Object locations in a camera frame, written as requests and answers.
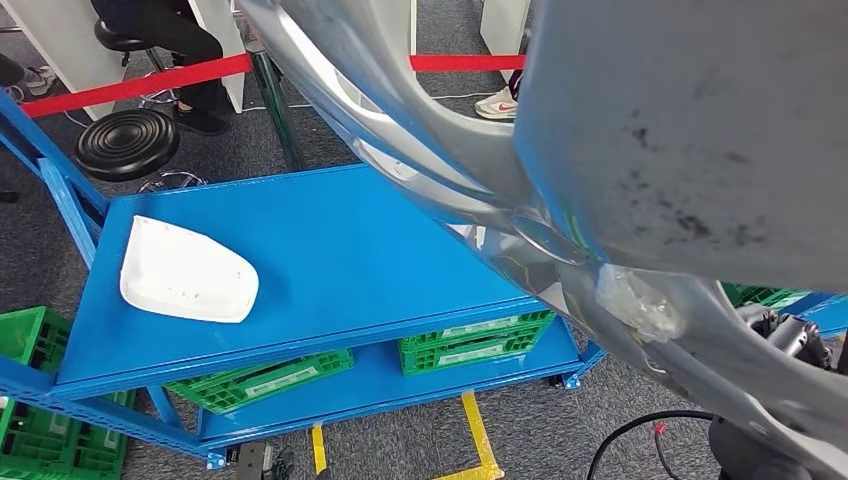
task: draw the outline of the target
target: green crate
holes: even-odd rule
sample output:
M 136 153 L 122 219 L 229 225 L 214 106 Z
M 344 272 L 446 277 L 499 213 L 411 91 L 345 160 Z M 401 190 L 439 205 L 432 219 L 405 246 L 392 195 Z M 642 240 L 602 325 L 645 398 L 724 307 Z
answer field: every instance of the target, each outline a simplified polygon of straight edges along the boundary
M 125 407 L 135 403 L 135 390 L 116 392 L 104 398 Z M 80 427 L 74 452 L 74 480 L 118 480 L 127 451 L 127 437 L 113 430 L 87 423 Z
M 0 355 L 55 373 L 65 354 L 71 322 L 45 307 L 36 307 L 0 315 L 0 332 Z M 0 415 L 0 477 L 65 478 L 79 425 L 76 420 L 7 399 Z
M 731 305 L 741 307 L 748 302 L 759 303 L 765 307 L 780 310 L 792 305 L 807 296 L 810 292 L 806 290 L 794 290 L 790 288 L 753 287 L 747 285 L 734 285 L 723 283 L 727 298 Z
M 353 354 L 344 349 L 180 380 L 165 387 L 210 412 L 224 413 L 351 367 Z
M 479 338 L 481 335 L 494 335 L 502 331 L 511 331 L 519 325 L 522 327 L 547 325 L 551 323 L 554 317 L 556 317 L 555 312 L 551 310 L 542 310 L 540 312 L 525 313 L 524 315 L 515 315 L 507 318 L 499 318 L 497 320 L 472 323 L 461 327 L 446 328 L 438 332 L 430 332 L 422 335 L 402 338 L 398 340 L 398 342 L 400 343 L 400 348 L 402 350 L 432 346 L 434 342 L 463 342 L 465 340 Z
M 456 338 L 439 336 L 431 338 L 429 342 L 420 341 L 424 335 L 401 339 L 398 341 L 401 369 L 404 375 L 417 375 L 529 352 L 556 317 L 553 313 L 540 313 L 534 316 L 533 321 L 499 326 L 473 335 L 465 334 Z M 410 342 L 410 338 L 419 341 Z

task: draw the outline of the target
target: red barrier rope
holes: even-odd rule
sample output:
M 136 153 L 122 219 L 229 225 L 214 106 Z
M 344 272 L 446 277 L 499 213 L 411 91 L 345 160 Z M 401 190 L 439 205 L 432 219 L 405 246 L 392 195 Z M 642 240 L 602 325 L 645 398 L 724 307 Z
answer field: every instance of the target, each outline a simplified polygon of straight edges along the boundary
M 524 68 L 524 55 L 410 55 L 416 72 L 491 72 Z
M 248 58 L 246 53 L 242 53 L 188 67 L 155 73 L 147 77 L 133 78 L 125 82 L 106 85 L 105 87 L 45 98 L 44 100 L 37 100 L 21 105 L 21 108 L 31 118 L 37 118 L 50 115 L 51 113 L 61 113 L 89 105 L 97 105 L 98 103 L 124 100 L 168 88 L 182 87 L 184 85 L 205 82 L 207 80 L 214 80 L 249 71 L 250 58 Z
M 410 55 L 409 63 L 417 72 L 515 70 L 524 68 L 524 55 Z M 121 83 L 45 98 L 25 103 L 21 108 L 31 118 L 37 118 L 249 71 L 250 58 L 248 54 L 242 53 Z

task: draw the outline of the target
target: yellow floor marking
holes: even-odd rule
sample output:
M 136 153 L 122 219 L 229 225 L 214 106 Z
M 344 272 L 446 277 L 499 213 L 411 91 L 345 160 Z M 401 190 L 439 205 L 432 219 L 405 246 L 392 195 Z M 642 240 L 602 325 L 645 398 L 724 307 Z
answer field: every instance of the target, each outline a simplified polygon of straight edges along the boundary
M 315 473 L 321 473 L 327 468 L 327 457 L 324 452 L 324 432 L 320 423 L 312 427 L 312 453 L 315 456 Z
M 495 461 L 495 454 L 492 452 L 489 436 L 486 435 L 486 426 L 483 425 L 483 417 L 480 415 L 480 408 L 477 406 L 473 391 L 462 394 L 462 406 L 465 408 L 465 417 L 468 418 L 468 426 L 471 427 L 471 436 L 474 438 L 474 446 L 477 447 L 480 463 L 484 468 L 497 469 L 498 462 Z
M 485 467 L 475 467 L 469 470 L 452 473 L 439 477 L 436 480 L 492 480 L 492 477 L 487 474 Z
M 483 417 L 480 415 L 480 408 L 477 406 L 477 399 L 474 397 L 473 391 L 462 394 L 462 406 L 465 408 L 465 417 L 468 419 L 471 437 L 474 439 L 474 446 L 477 448 L 481 465 L 439 477 L 436 480 L 495 480 L 503 478 L 504 472 L 498 467 L 498 462 L 495 461 L 495 454 L 492 452 L 489 436 L 486 435 L 486 427 L 483 425 Z

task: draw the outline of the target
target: shelf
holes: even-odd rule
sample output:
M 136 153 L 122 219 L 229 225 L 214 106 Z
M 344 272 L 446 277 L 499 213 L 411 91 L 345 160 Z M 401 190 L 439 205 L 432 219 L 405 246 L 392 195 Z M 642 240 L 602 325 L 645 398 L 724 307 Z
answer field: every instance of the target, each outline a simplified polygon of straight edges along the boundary
M 240 324 L 128 305 L 133 215 L 209 235 L 250 261 Z M 84 398 L 543 308 L 367 166 L 113 200 L 53 392 Z
M 217 448 L 252 439 L 450 398 L 480 390 L 570 373 L 582 365 L 565 322 L 557 319 L 535 349 L 518 357 L 404 376 L 396 342 L 354 350 L 353 369 L 246 405 L 230 413 L 204 412 L 201 438 Z
M 809 308 L 801 316 L 808 321 L 816 322 L 822 336 L 831 337 L 845 334 L 848 324 L 848 297 L 837 297 Z

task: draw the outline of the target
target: white desk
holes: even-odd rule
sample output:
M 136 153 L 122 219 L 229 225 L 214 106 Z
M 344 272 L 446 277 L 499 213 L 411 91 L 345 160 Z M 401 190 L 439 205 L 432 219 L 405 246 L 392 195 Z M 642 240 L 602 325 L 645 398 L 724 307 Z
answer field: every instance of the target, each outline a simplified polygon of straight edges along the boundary
M 227 0 L 189 0 L 198 24 L 210 32 L 224 56 L 244 53 Z M 94 37 L 97 14 L 89 0 L 0 0 L 38 53 L 71 92 L 123 81 L 123 54 L 106 50 Z M 242 109 L 244 74 L 222 79 L 237 113 Z M 112 111 L 114 102 L 86 107 L 93 119 Z
M 97 14 L 89 0 L 0 0 L 59 80 L 71 92 L 124 79 L 122 54 L 94 38 Z M 114 102 L 85 107 L 92 119 L 112 111 Z
M 515 55 L 521 48 L 530 0 L 484 0 L 480 35 L 492 55 Z M 512 70 L 502 70 L 509 80 Z

